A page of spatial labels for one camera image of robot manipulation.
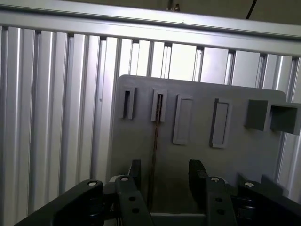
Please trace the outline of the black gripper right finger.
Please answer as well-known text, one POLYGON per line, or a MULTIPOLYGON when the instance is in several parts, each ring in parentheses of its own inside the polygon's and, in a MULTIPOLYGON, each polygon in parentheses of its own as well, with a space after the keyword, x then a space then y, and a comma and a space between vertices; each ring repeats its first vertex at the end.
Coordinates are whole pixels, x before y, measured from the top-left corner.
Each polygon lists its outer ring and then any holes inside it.
POLYGON ((260 182, 238 175, 237 186, 209 176, 200 160, 189 161, 189 187, 207 226, 299 226, 301 206, 263 175, 260 182))

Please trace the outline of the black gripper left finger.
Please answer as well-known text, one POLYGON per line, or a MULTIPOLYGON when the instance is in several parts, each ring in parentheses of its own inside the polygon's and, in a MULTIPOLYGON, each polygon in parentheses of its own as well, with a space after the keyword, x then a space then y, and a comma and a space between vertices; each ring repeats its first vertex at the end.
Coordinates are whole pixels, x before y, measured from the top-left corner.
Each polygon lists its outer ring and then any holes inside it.
POLYGON ((139 190, 141 160, 113 182, 85 180, 17 223, 19 226, 102 226, 115 219, 123 226, 152 226, 139 190))

